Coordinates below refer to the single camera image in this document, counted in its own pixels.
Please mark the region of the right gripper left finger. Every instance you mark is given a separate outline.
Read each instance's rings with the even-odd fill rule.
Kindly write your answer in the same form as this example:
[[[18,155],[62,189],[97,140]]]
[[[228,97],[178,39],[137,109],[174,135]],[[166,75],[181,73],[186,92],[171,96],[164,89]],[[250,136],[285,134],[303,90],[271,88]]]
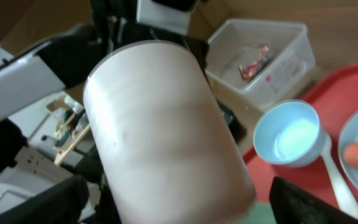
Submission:
[[[88,199],[86,179],[74,175],[0,214],[0,224],[78,223]]]

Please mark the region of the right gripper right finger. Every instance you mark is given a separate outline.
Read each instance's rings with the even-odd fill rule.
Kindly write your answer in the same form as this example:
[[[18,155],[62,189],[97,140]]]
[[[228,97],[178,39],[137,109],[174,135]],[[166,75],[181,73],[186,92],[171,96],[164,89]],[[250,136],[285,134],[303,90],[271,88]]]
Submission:
[[[357,219],[281,177],[273,178],[269,201],[280,224],[358,224]]]

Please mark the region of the light blue bowl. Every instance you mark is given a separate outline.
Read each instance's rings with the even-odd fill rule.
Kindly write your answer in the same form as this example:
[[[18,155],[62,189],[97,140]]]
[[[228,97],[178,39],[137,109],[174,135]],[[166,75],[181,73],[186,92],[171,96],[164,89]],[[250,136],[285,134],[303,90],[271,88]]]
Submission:
[[[303,167],[321,154],[326,131],[316,110],[301,100],[283,101],[267,110],[254,129],[257,155],[277,166]]]

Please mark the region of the pink plastic cup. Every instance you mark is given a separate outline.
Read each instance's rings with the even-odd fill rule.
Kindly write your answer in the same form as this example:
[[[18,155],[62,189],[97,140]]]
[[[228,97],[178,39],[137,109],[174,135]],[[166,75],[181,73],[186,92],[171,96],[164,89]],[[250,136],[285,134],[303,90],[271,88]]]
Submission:
[[[167,41],[105,56],[83,103],[123,223],[229,223],[255,189],[196,58]]]

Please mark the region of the red foil wrapper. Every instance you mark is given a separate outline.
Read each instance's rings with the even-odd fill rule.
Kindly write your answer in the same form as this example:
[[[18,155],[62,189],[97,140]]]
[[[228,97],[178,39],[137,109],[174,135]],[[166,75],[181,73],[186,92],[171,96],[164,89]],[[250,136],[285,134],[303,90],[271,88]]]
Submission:
[[[260,45],[258,56],[254,61],[249,63],[247,66],[238,66],[241,78],[247,82],[251,82],[258,75],[258,73],[270,63],[271,59],[272,55],[269,45]]]

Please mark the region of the green bowl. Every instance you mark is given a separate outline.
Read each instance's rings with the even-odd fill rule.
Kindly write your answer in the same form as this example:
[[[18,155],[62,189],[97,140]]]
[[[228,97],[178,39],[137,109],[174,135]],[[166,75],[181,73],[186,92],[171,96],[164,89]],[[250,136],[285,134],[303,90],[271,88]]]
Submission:
[[[255,203],[252,209],[233,222],[233,224],[276,224],[273,210],[269,203]]]

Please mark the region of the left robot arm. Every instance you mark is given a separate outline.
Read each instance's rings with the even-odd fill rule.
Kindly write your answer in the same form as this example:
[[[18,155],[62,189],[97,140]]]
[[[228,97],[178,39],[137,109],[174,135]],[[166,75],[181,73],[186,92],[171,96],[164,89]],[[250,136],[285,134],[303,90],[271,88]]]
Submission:
[[[10,116],[40,99],[82,86],[105,56],[144,40],[163,40],[189,50],[206,67],[209,45],[196,38],[136,21],[136,1],[91,1],[93,23],[78,24],[34,44],[0,65],[0,172],[12,167],[27,144]]]

